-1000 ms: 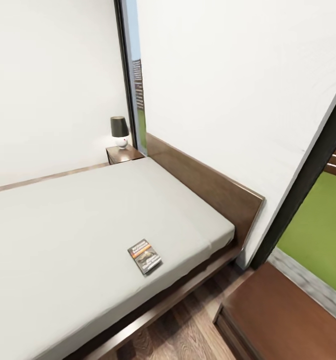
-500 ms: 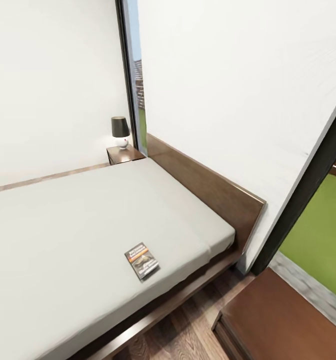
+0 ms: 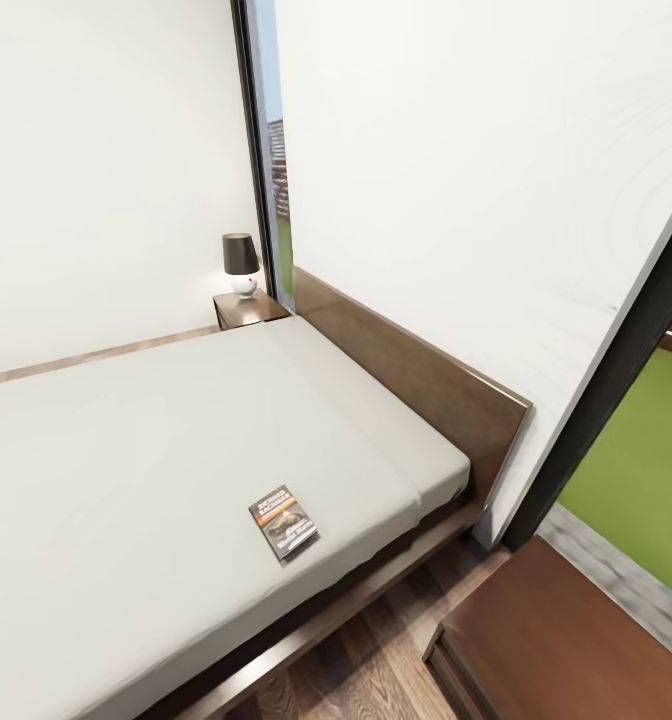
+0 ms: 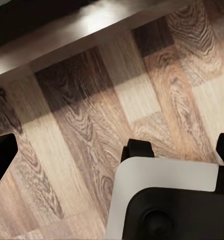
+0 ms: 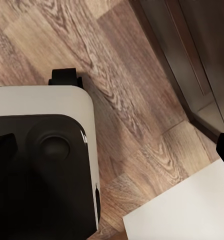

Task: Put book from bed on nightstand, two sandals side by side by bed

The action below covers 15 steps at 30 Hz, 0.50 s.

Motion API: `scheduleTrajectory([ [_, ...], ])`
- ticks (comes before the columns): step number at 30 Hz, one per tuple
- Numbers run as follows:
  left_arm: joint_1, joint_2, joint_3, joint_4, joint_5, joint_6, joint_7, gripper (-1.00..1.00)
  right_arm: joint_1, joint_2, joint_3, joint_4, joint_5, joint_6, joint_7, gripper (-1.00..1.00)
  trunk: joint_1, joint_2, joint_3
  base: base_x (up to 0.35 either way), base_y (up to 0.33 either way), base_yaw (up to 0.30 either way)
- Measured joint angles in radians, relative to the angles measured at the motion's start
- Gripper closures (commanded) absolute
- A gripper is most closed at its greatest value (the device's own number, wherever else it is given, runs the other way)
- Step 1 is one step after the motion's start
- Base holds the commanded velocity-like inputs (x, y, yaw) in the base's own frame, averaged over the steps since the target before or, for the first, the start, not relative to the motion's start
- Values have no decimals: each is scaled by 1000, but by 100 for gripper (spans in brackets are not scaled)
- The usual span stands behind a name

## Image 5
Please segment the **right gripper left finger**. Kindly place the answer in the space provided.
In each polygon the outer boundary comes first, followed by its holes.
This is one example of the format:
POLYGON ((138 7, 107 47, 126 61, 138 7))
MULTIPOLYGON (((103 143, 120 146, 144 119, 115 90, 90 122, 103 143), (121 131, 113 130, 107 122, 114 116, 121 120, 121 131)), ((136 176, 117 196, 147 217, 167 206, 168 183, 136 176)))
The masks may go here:
POLYGON ((0 180, 17 152, 18 145, 13 133, 0 136, 0 180))

